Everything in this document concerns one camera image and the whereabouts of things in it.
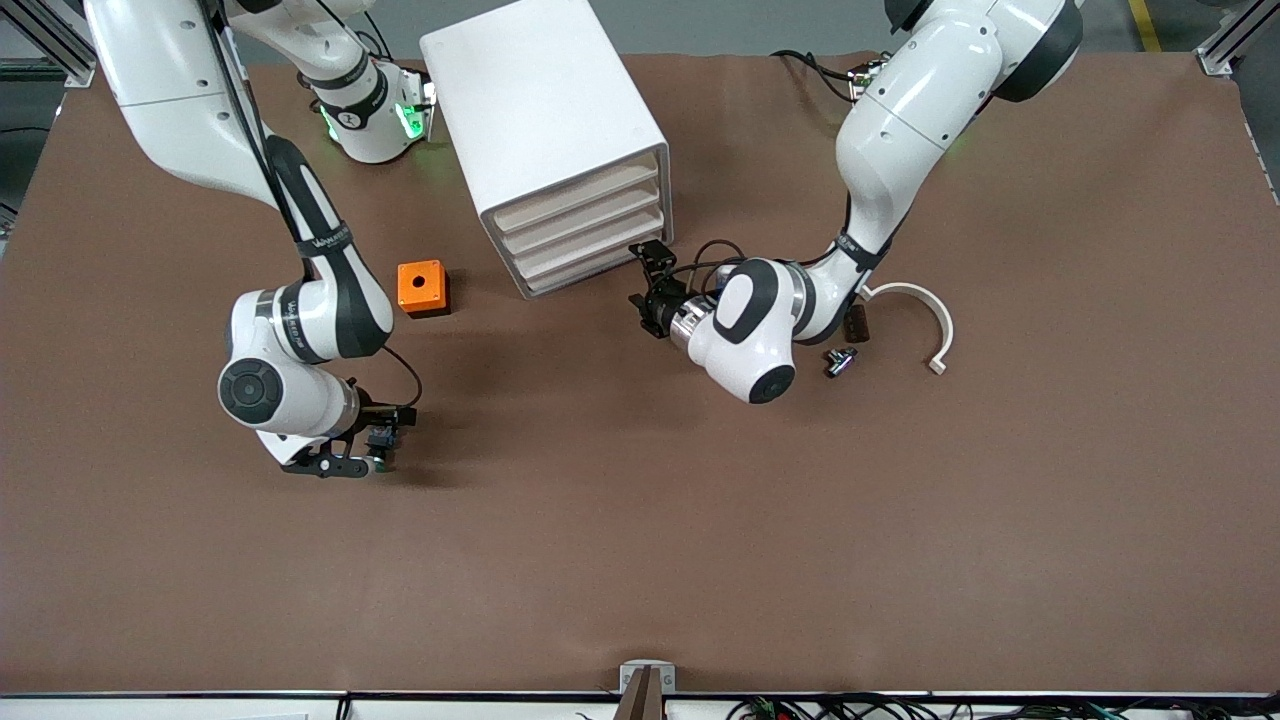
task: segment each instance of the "brown table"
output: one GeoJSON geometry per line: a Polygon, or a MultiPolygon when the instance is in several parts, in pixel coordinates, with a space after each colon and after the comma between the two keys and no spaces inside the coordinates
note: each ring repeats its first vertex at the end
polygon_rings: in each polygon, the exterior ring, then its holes
{"type": "MultiPolygon", "coordinates": [[[[841,102],[777,59],[637,56],[677,250],[809,256],[841,102]]],[[[637,327],[635,265],[524,301],[447,143],[348,161],[287,67],[264,115],[384,287],[426,380],[402,470],[280,473],[219,409],[237,295],[291,282],[275,213],[154,168],[72,92],[0,263],[5,691],[1270,691],[1280,670],[1280,213],[1235,86],[1091,55],[992,105],[922,190],[836,382],[741,405],[637,327]]],[[[387,397],[385,355],[343,363],[387,397]]]]}

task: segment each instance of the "green light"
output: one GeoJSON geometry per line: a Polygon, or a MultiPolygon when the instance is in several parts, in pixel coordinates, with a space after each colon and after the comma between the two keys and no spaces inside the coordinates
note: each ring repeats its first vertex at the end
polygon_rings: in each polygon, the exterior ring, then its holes
{"type": "Polygon", "coordinates": [[[329,118],[329,113],[324,109],[324,105],[320,106],[320,117],[324,118],[324,124],[329,128],[329,137],[334,142],[338,142],[338,131],[333,129],[333,119],[329,118]]]}
{"type": "Polygon", "coordinates": [[[404,106],[399,102],[396,104],[396,117],[401,119],[401,124],[404,126],[404,135],[410,140],[417,140],[422,135],[422,120],[421,113],[413,109],[412,105],[404,106]]]}

